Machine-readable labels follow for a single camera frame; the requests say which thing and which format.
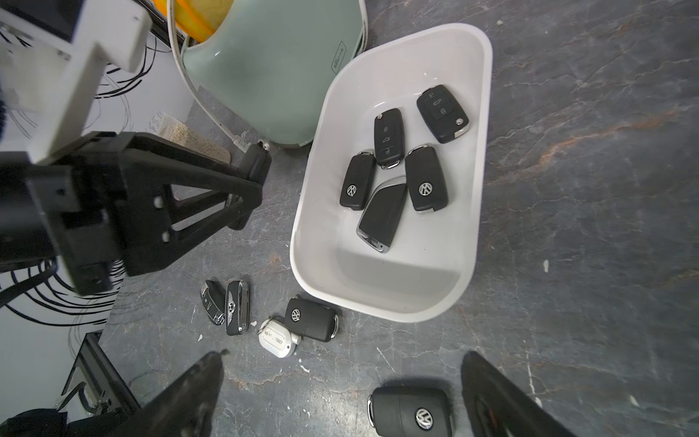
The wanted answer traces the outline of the black key with buttons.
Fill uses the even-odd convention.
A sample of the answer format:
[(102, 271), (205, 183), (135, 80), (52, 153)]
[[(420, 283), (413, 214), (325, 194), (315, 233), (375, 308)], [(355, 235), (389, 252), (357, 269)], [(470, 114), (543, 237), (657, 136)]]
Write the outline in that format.
[(445, 85), (422, 92), (416, 105), (424, 123), (440, 144), (460, 138), (471, 127), (464, 109)]

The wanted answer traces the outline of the black Porsche key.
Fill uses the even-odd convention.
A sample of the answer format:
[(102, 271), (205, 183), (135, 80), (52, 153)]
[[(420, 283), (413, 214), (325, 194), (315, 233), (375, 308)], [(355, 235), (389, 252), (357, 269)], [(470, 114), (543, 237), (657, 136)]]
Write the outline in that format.
[(206, 280), (200, 296), (209, 320), (216, 326), (222, 325), (225, 322), (225, 295), (220, 284), (214, 280)]

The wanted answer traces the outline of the black VW key bottom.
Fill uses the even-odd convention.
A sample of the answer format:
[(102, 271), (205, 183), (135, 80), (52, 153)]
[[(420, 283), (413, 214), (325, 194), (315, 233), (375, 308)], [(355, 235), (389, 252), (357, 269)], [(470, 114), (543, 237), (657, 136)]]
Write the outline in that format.
[(422, 145), (412, 149), (404, 163), (413, 209), (427, 213), (446, 208), (449, 195), (435, 147)]

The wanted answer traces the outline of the black chrome Bentley key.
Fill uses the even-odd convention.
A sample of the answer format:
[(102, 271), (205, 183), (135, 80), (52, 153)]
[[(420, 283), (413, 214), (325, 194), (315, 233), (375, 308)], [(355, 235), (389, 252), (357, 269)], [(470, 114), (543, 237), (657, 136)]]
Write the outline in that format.
[(233, 280), (225, 293), (225, 326), (229, 336), (242, 335), (249, 329), (250, 289), (245, 280)]

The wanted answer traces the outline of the black silver key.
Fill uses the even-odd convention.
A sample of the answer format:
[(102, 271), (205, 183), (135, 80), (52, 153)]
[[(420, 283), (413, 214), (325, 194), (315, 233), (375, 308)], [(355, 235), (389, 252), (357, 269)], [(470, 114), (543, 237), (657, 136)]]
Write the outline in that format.
[(358, 237), (379, 253), (387, 253), (402, 218), (408, 196), (407, 178), (400, 176), (378, 185), (362, 213)]

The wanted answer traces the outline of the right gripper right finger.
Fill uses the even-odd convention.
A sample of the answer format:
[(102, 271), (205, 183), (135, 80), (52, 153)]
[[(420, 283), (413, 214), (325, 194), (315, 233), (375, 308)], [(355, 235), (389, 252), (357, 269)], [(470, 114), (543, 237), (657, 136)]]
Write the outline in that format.
[(462, 397), (475, 436), (571, 436), (477, 351), (462, 361)]

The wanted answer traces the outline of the black vw key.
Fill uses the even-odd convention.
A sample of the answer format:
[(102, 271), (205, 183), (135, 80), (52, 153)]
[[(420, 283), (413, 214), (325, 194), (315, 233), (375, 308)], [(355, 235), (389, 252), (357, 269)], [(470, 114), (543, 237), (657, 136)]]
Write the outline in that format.
[(404, 163), (413, 209), (427, 213), (446, 208), (449, 195), (435, 147), (422, 145), (412, 149)]
[(311, 300), (294, 298), (288, 303), (284, 324), (301, 337), (330, 342), (337, 335), (340, 317), (335, 309)]

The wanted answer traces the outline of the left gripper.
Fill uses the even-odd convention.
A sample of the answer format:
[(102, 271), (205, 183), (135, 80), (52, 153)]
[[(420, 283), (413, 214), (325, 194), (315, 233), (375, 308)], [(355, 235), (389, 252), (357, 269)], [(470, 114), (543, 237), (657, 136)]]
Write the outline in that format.
[(251, 145), (231, 165), (149, 133), (83, 134), (107, 64), (132, 70), (151, 28), (132, 1), (83, 3), (70, 58), (49, 89), (26, 152), (1, 156), (1, 264), (61, 259), (77, 293), (161, 271), (262, 204), (272, 158)]

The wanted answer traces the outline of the white key tag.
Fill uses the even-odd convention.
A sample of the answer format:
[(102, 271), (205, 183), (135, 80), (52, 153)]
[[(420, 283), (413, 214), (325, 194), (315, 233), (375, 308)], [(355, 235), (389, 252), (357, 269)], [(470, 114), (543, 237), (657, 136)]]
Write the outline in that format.
[(293, 355), (301, 342), (300, 335), (290, 331), (276, 319), (265, 320), (258, 330), (260, 345), (275, 357), (284, 359)]

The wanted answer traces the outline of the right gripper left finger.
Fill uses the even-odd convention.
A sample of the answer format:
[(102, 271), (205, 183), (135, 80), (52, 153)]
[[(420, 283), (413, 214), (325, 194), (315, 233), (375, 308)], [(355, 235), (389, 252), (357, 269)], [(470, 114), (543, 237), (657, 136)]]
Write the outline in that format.
[(209, 436), (225, 377), (223, 353), (211, 351), (122, 424), (124, 436)]

